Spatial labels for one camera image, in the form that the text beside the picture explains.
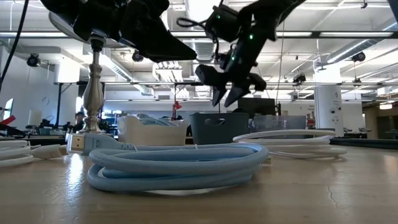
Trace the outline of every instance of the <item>red object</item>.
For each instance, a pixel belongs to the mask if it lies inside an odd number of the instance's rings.
[[[8,125],[9,123],[15,121],[15,119],[16,119],[16,118],[14,117],[14,115],[11,115],[9,118],[7,118],[7,119],[1,121],[0,124]]]
[[[174,104],[173,104],[172,121],[175,121],[175,120],[176,120],[175,112],[176,112],[178,109],[181,109],[181,108],[182,108],[181,104],[180,104],[178,101],[175,101]]]

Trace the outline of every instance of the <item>black cable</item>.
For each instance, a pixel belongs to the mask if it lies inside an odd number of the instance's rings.
[[[177,25],[179,25],[180,27],[184,27],[184,28],[195,27],[195,26],[201,27],[206,32],[207,36],[213,41],[213,43],[216,44],[215,59],[216,60],[219,59],[220,56],[218,55],[218,51],[220,48],[220,43],[219,43],[218,38],[213,30],[206,30],[206,27],[204,25],[204,23],[206,23],[206,20],[197,22],[197,21],[193,21],[191,19],[178,17],[176,22],[177,22]]]
[[[24,8],[23,8],[22,14],[21,14],[21,20],[19,21],[19,27],[18,27],[17,35],[15,36],[15,40],[14,40],[14,43],[13,43],[13,45],[11,47],[10,54],[8,55],[7,62],[5,64],[5,66],[4,66],[4,70],[2,72],[2,75],[0,74],[1,75],[1,78],[0,78],[0,93],[1,93],[2,83],[4,81],[4,78],[7,75],[8,67],[10,66],[10,63],[11,63],[11,59],[14,56],[14,53],[15,53],[15,51],[17,49],[19,37],[21,36],[22,28],[24,26],[24,21],[25,21],[25,16],[26,16],[28,5],[29,5],[29,0],[25,0]]]

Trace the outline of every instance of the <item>gray plastic bin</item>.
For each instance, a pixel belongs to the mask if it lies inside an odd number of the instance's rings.
[[[249,133],[247,113],[193,114],[189,118],[195,144],[232,143],[235,136]]]
[[[252,132],[275,131],[285,129],[305,129],[307,127],[306,116],[255,116],[252,123]],[[271,139],[297,139],[305,138],[301,135],[272,136]]]

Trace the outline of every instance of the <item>computer monitor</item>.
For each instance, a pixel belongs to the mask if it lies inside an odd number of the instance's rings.
[[[238,108],[248,113],[250,118],[255,115],[275,115],[275,99],[269,98],[240,98]]]

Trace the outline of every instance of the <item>workbench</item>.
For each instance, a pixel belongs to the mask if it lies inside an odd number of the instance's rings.
[[[347,149],[342,159],[273,157],[248,184],[205,194],[102,192],[78,154],[2,168],[0,223],[398,223],[398,151]]]

